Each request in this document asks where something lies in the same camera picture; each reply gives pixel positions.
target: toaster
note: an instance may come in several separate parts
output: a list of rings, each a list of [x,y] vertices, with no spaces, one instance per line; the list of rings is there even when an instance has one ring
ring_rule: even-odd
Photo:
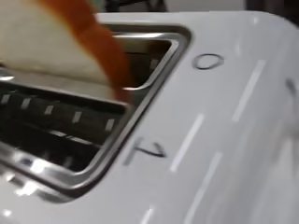
[[[0,67],[0,223],[296,223],[299,32],[262,12],[98,14],[130,104]]]

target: toaster slot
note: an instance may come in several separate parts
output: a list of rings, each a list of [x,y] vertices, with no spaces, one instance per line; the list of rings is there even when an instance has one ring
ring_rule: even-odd
[[[172,43],[169,40],[150,39],[146,35],[115,35],[127,54],[134,87],[143,89],[152,84],[158,76],[155,69],[163,62],[163,58],[169,54]]]
[[[74,172],[85,169],[125,113],[123,105],[0,84],[0,141]]]

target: chrome trim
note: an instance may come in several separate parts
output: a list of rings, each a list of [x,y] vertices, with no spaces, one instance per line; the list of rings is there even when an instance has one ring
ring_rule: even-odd
[[[171,43],[171,46],[144,85],[138,88],[126,88],[126,90],[131,91],[133,94],[142,90],[144,99],[142,103],[137,106],[137,109],[135,111],[130,106],[128,106],[128,112],[120,122],[119,126],[114,131],[114,133],[106,140],[103,145],[103,149],[95,155],[89,166],[81,172],[71,172],[63,167],[60,167],[48,161],[41,160],[38,157],[22,152],[16,148],[0,142],[0,161],[5,166],[12,167],[22,173],[28,174],[34,180],[42,182],[44,185],[48,185],[51,189],[59,191],[62,194],[65,194],[68,197],[72,198],[78,197],[79,195],[86,192],[86,190],[88,190],[93,185],[93,183],[97,182],[106,173],[107,168],[118,155],[125,140],[128,138],[129,134],[133,131],[133,128],[136,126],[137,122],[139,121],[147,107],[150,105],[151,100],[153,99],[157,91],[162,87],[164,81],[178,62],[178,59],[181,57],[184,50],[188,47],[187,39],[183,35],[176,33],[152,33],[151,35],[149,35],[148,33],[130,33],[119,35],[116,34],[116,37],[163,40],[169,41]],[[58,91],[72,95],[75,94],[76,96],[99,100],[95,97],[91,97],[90,95],[85,94],[84,90],[82,90],[80,93],[72,91],[62,91],[53,87],[47,87],[47,84],[45,84],[45,86],[35,86],[32,85],[30,81],[23,80],[22,82],[19,82],[18,80],[16,80],[16,78],[6,80],[6,82],[27,87],[34,87],[46,91]],[[44,167],[42,175],[36,174],[31,169],[32,164],[34,164],[34,162],[37,160],[43,161]]]
[[[13,192],[19,197],[35,195],[51,203],[67,203],[72,201],[72,198],[63,195],[61,192],[49,188],[2,164],[0,164],[0,179],[15,186]]]

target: printed number 1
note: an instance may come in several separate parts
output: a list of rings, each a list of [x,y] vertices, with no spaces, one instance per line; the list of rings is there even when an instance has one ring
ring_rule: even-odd
[[[147,150],[144,149],[143,147],[141,147],[141,143],[143,141],[142,137],[137,138],[137,140],[135,141],[131,152],[129,153],[128,157],[126,158],[125,162],[123,165],[129,165],[131,163],[131,161],[134,158],[134,155],[136,154],[137,151],[139,152],[143,152],[149,156],[153,156],[153,157],[158,157],[158,158],[166,158],[166,153],[164,151],[164,148],[159,144],[159,143],[152,143],[153,145],[153,150]]]

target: bread slice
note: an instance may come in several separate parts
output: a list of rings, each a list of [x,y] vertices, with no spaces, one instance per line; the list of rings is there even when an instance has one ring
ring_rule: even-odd
[[[126,55],[86,0],[0,0],[0,61],[26,72],[110,86],[126,101]]]

